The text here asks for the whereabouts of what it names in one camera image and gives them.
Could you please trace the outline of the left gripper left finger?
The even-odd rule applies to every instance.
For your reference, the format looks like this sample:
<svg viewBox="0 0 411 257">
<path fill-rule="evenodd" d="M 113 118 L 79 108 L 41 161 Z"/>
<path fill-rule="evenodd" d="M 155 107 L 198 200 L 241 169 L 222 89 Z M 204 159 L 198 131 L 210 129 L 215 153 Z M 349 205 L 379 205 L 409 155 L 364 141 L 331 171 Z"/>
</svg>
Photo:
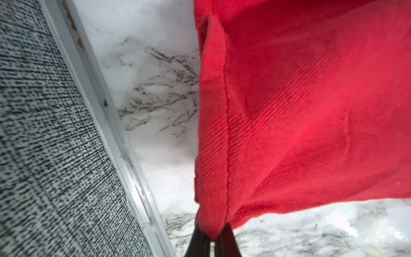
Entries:
<svg viewBox="0 0 411 257">
<path fill-rule="evenodd" d="M 184 257 L 210 257 L 210 238 L 201 231 L 198 224 L 195 225 Z"/>
</svg>

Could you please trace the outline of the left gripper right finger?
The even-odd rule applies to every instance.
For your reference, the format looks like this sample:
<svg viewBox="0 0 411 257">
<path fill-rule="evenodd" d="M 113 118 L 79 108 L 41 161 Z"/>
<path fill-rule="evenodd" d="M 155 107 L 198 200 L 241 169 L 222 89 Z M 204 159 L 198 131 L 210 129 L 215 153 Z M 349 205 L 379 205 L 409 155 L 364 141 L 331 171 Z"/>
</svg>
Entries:
<svg viewBox="0 0 411 257">
<path fill-rule="evenodd" d="M 232 227 L 227 223 L 215 240 L 215 257 L 241 257 Z"/>
</svg>

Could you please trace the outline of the red long pants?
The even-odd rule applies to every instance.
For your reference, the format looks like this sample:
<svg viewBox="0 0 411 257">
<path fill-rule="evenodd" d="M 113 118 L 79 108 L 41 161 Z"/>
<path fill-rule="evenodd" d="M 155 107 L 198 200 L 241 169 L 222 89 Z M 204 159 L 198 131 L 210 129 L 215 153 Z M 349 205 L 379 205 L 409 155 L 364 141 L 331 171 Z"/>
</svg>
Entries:
<svg viewBox="0 0 411 257">
<path fill-rule="evenodd" d="M 411 196 L 410 1 L 195 1 L 197 221 Z"/>
</svg>

